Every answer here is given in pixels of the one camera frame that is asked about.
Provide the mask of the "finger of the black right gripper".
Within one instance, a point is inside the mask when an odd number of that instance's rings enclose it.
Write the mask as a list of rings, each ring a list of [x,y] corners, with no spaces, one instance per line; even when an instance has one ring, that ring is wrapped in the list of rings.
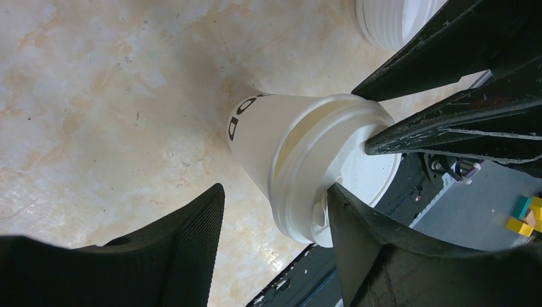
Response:
[[[448,1],[352,94],[384,101],[490,70],[500,78],[541,55],[541,1]]]
[[[424,152],[523,164],[541,159],[541,72],[461,91],[366,141],[370,155]]]

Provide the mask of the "white paper coffee cup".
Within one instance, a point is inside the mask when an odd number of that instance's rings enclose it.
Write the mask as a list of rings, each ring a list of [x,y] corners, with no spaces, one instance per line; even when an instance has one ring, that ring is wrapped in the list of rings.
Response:
[[[311,111],[343,97],[261,93],[243,99],[233,108],[226,122],[229,147],[268,200],[277,156],[288,134]]]

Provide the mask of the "white plastic cup lid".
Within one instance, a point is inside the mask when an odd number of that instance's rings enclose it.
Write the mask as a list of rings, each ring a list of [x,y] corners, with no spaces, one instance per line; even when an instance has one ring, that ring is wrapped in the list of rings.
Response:
[[[382,105],[354,95],[319,98],[303,111],[280,147],[270,183],[278,229],[296,242],[331,248],[327,190],[339,183],[374,207],[401,157],[369,155],[366,141],[393,124]]]

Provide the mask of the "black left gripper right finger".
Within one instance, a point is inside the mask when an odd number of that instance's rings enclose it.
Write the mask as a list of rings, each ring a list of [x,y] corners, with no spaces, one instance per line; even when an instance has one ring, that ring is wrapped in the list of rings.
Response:
[[[479,251],[417,232],[341,184],[327,191],[345,306],[540,306],[541,244]]]

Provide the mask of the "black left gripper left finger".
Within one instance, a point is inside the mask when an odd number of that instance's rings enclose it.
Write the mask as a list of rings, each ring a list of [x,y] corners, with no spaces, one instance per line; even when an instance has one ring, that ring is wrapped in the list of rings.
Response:
[[[220,184],[103,246],[1,237],[2,306],[206,306],[224,216]]]

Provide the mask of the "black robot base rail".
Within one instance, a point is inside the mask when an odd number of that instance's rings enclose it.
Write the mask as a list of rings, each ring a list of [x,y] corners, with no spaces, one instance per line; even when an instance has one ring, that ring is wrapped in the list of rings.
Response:
[[[405,153],[392,184],[375,208],[413,227],[453,184],[444,166],[456,159]],[[334,306],[341,298],[334,251],[310,244],[250,302],[249,306]]]

